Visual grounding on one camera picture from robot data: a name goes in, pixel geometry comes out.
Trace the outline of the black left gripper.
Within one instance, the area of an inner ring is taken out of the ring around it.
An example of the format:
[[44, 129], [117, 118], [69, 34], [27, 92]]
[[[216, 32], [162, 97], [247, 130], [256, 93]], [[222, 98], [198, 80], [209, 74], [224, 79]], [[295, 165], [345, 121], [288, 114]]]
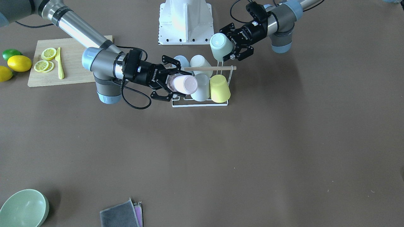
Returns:
[[250, 21], [240, 28], [236, 28], [234, 23], [230, 23], [221, 29], [219, 33], [224, 34], [229, 40], [235, 39], [235, 48], [223, 57], [223, 61], [242, 61], [254, 53], [251, 46], [268, 35], [268, 19], [263, 21]]

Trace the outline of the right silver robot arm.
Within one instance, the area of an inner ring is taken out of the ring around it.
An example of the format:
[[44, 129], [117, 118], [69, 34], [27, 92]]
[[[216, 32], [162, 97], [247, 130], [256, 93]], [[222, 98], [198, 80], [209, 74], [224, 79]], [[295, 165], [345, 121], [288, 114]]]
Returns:
[[142, 60], [144, 50], [133, 48], [124, 53], [111, 40], [97, 32], [62, 0], [2, 0], [1, 26], [7, 26], [30, 15], [37, 14], [49, 20], [86, 49], [82, 65], [95, 78], [101, 102], [115, 104], [125, 100], [127, 82], [151, 88], [146, 95], [152, 99], [169, 102], [174, 96], [186, 97], [196, 91], [197, 81], [190, 72], [181, 69], [179, 60], [162, 56], [162, 64]]

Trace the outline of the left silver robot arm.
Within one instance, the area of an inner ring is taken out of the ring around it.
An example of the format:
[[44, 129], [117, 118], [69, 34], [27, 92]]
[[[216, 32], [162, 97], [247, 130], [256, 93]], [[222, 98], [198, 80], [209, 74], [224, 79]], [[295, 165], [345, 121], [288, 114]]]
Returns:
[[211, 38], [211, 47], [218, 41], [218, 49], [223, 51], [217, 60], [244, 60], [254, 53], [253, 45], [267, 37], [271, 39], [271, 48], [275, 53], [289, 51], [295, 23], [304, 12], [322, 3], [322, 0], [281, 0], [261, 5], [250, 0], [246, 11], [252, 17], [251, 21], [243, 22], [240, 28], [230, 23]]

